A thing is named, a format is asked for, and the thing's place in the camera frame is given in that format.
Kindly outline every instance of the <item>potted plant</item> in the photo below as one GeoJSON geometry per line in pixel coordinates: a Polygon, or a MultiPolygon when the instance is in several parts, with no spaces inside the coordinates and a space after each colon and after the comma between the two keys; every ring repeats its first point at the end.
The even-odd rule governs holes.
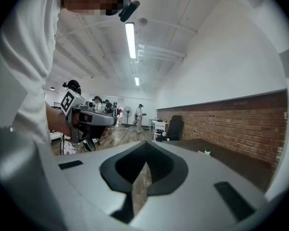
{"type": "Polygon", "coordinates": [[[204,153],[207,155],[210,155],[211,154],[211,148],[207,146],[204,153]]]}

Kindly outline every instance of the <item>dark table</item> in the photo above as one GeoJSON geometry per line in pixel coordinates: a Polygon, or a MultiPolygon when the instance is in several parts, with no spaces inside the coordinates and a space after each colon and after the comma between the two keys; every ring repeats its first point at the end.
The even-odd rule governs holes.
{"type": "Polygon", "coordinates": [[[261,191],[265,191],[271,181],[272,171],[269,163],[249,157],[247,155],[225,149],[203,139],[185,141],[163,141],[194,152],[204,152],[208,146],[211,156],[227,165],[236,173],[248,179],[261,191]]]}

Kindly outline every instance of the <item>fluorescent light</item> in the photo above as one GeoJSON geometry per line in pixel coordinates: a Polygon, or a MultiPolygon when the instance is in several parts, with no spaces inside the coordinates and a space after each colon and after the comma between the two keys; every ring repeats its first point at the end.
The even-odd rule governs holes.
{"type": "Polygon", "coordinates": [[[127,43],[129,44],[130,56],[132,59],[136,59],[134,23],[126,23],[125,30],[127,36],[127,43]]]}
{"type": "Polygon", "coordinates": [[[139,86],[139,78],[135,77],[136,86],[139,86]]]}

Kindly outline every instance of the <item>white table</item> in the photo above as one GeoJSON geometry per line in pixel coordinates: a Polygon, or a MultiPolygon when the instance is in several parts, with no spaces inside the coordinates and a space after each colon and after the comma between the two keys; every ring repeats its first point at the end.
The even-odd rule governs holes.
{"type": "Polygon", "coordinates": [[[158,122],[157,120],[154,120],[154,121],[152,121],[153,122],[153,131],[152,131],[152,134],[154,134],[154,127],[155,127],[155,124],[158,122]]]}
{"type": "Polygon", "coordinates": [[[157,121],[157,118],[149,118],[149,131],[151,130],[151,123],[152,121],[157,121]]]}

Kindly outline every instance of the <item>standing fan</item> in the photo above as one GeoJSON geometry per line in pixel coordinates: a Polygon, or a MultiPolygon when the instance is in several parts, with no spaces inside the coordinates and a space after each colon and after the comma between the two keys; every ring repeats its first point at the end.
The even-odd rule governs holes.
{"type": "Polygon", "coordinates": [[[131,114],[132,114],[131,107],[126,106],[124,108],[124,110],[123,110],[123,114],[127,118],[125,129],[128,129],[130,127],[130,125],[129,125],[129,117],[131,117],[131,114]]]}

